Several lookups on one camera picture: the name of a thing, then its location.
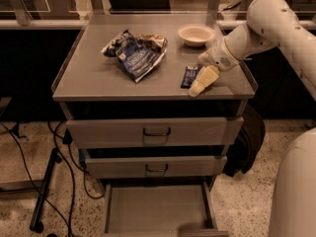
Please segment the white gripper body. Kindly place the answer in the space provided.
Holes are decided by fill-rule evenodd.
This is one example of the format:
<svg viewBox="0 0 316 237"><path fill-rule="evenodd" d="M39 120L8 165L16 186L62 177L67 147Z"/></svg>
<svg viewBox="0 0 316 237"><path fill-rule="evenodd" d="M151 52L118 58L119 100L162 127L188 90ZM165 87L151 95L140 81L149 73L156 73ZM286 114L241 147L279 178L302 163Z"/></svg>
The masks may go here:
<svg viewBox="0 0 316 237"><path fill-rule="evenodd" d="M240 64L240 60L229 51L225 38L217 40L207 51L207 60L217 66L220 72L229 71Z"/></svg>

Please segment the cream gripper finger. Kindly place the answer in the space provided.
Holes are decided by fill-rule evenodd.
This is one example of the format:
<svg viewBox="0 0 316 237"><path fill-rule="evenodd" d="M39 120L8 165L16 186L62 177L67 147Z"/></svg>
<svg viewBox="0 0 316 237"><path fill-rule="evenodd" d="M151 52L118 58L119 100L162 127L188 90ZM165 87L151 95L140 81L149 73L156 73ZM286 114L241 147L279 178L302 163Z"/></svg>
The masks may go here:
<svg viewBox="0 0 316 237"><path fill-rule="evenodd" d="M197 74L196 79L189 89L191 97L198 96L204 89L219 78L219 70L213 65L204 66Z"/></svg>
<svg viewBox="0 0 316 237"><path fill-rule="evenodd" d="M202 66L208 66L208 65L211 65L212 62L210 61L209 59L209 53L208 52L203 52L202 54L200 54L197 58L197 63L199 65L202 65Z"/></svg>

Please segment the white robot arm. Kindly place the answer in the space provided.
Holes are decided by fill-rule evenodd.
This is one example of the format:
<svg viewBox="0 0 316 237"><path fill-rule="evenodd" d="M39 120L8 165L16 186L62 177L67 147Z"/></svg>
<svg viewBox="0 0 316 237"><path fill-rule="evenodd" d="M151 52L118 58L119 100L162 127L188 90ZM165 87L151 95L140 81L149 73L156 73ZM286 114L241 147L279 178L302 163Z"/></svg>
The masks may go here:
<svg viewBox="0 0 316 237"><path fill-rule="evenodd" d="M221 72L277 47L311 95L316 94L316 37L284 0L253 0L246 22L198 57ZM316 128L299 135L279 164L268 237L316 237Z"/></svg>

